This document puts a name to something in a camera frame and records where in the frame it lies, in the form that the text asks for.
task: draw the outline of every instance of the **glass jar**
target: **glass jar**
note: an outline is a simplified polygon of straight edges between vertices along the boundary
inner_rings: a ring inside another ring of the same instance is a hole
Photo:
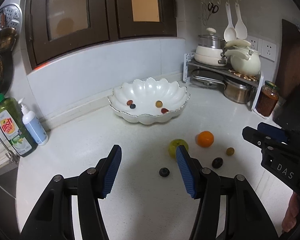
[[[265,117],[271,115],[275,105],[279,100],[279,88],[270,81],[266,81],[262,86],[261,92],[258,98],[256,110],[259,114]]]

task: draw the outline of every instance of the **green apple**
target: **green apple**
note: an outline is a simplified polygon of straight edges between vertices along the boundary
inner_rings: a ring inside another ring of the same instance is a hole
[[[184,145],[186,150],[187,151],[189,150],[189,146],[185,140],[175,139],[170,142],[169,148],[168,148],[168,152],[169,152],[169,155],[171,156],[171,158],[174,158],[174,159],[176,158],[176,149],[180,145]]]

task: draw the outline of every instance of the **pot handle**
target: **pot handle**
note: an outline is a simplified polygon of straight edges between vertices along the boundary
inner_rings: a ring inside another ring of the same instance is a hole
[[[238,50],[236,50],[236,49],[228,49],[228,50],[225,52],[225,56],[226,56],[227,58],[229,58],[230,56],[237,56],[237,57],[242,58],[242,59],[245,59],[245,60],[249,60],[249,59],[250,59],[249,54],[243,53],[243,52],[238,51]]]

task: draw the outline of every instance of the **soap label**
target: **soap label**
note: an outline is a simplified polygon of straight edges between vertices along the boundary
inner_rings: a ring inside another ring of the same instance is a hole
[[[20,155],[23,155],[32,149],[32,146],[24,137],[7,110],[0,113],[0,128],[10,144]]]
[[[25,127],[37,144],[40,145],[46,140],[47,134],[36,117],[29,123],[25,124]]]

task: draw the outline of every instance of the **blue rubber gripper pad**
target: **blue rubber gripper pad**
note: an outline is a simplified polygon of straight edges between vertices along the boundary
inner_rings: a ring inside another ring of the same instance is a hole
[[[195,190],[195,186],[194,186],[194,177],[179,147],[177,147],[176,150],[176,159],[186,190],[190,194],[190,196],[194,198],[197,194],[197,191]]]
[[[277,142],[288,143],[288,138],[287,138],[284,130],[282,130],[278,127],[274,127],[267,123],[261,122],[260,124],[258,124],[257,130],[259,132],[271,137],[272,139],[274,139]]]
[[[121,147],[118,147],[117,152],[115,153],[115,156],[112,159],[112,162],[104,177],[103,190],[102,190],[103,197],[106,197],[107,194],[109,194],[112,190],[112,186],[121,163],[121,158],[122,158],[122,150]]]

